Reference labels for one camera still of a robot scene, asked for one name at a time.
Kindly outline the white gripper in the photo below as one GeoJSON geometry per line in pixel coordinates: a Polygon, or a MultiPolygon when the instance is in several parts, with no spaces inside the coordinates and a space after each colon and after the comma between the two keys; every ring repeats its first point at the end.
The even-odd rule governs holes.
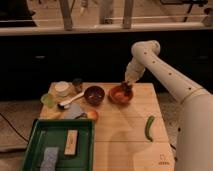
{"type": "Polygon", "coordinates": [[[132,92],[132,84],[137,82],[144,74],[145,67],[133,58],[127,65],[125,71],[125,81],[121,87],[123,91],[132,92]]]}

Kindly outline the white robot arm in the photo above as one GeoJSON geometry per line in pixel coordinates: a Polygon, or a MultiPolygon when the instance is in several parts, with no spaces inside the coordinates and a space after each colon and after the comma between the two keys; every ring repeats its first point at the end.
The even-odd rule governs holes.
{"type": "Polygon", "coordinates": [[[131,46],[125,81],[137,82],[148,69],[183,108],[174,171],[213,171],[213,94],[165,63],[156,40],[131,46]]]}

